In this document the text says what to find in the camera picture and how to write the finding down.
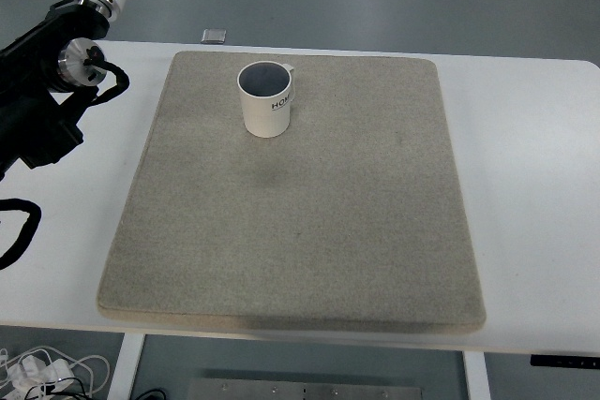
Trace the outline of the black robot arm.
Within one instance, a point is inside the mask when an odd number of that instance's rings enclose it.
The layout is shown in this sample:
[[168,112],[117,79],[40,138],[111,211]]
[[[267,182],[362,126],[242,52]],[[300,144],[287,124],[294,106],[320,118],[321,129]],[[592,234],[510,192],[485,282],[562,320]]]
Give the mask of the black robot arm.
[[62,0],[1,51],[1,171],[58,162],[83,143],[85,111],[123,94],[127,73],[98,41],[127,0]]

